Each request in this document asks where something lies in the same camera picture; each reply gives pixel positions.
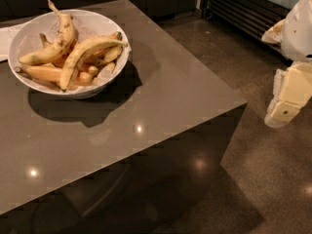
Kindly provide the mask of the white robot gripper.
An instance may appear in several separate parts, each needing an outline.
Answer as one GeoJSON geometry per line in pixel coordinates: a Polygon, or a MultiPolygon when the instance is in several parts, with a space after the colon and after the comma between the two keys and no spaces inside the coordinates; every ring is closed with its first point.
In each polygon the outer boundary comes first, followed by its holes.
{"type": "Polygon", "coordinates": [[[285,20],[264,32],[261,41],[281,43],[283,56],[295,61],[286,70],[276,71],[273,98],[264,118],[268,127],[281,128],[312,98],[312,0],[298,0],[285,20]]]}

